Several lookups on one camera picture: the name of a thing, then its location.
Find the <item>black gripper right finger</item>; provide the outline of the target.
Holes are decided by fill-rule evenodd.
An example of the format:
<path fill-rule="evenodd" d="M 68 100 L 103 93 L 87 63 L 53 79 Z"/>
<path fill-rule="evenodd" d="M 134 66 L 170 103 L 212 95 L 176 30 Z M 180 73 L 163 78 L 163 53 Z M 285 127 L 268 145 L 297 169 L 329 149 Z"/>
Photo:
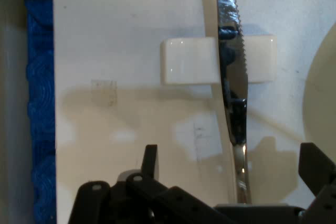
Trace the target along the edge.
<path fill-rule="evenodd" d="M 302 143 L 298 172 L 315 196 L 300 222 L 335 223 L 335 163 L 314 143 Z"/>

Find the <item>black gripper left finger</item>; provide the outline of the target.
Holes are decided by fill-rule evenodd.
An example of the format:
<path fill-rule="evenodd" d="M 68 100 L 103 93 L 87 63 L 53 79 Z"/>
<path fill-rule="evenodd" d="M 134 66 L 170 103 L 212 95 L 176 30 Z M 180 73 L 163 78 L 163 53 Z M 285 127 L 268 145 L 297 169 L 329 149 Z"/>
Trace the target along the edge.
<path fill-rule="evenodd" d="M 69 223 L 226 223 L 226 216 L 179 187 L 155 179 L 157 145 L 147 145 L 141 169 L 110 186 L 81 185 Z"/>

